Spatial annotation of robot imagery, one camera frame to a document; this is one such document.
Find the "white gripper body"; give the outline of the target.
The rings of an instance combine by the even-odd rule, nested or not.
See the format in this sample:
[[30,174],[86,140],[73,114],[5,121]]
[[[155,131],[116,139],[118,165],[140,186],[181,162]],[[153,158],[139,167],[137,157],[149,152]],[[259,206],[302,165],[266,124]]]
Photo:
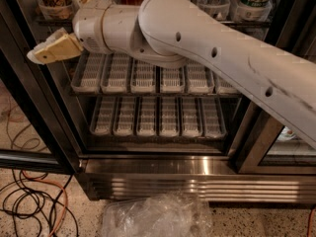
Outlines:
[[103,20],[106,10],[112,5],[110,0],[90,0],[75,14],[72,27],[75,36],[90,52],[110,54],[103,36]]

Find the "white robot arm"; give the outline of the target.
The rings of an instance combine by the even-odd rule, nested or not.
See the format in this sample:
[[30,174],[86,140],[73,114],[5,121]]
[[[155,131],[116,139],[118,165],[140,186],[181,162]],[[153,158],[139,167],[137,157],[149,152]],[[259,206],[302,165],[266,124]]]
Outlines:
[[189,0],[88,0],[72,27],[35,46],[29,60],[49,64],[85,50],[163,68],[194,60],[316,147],[316,64],[219,23]]

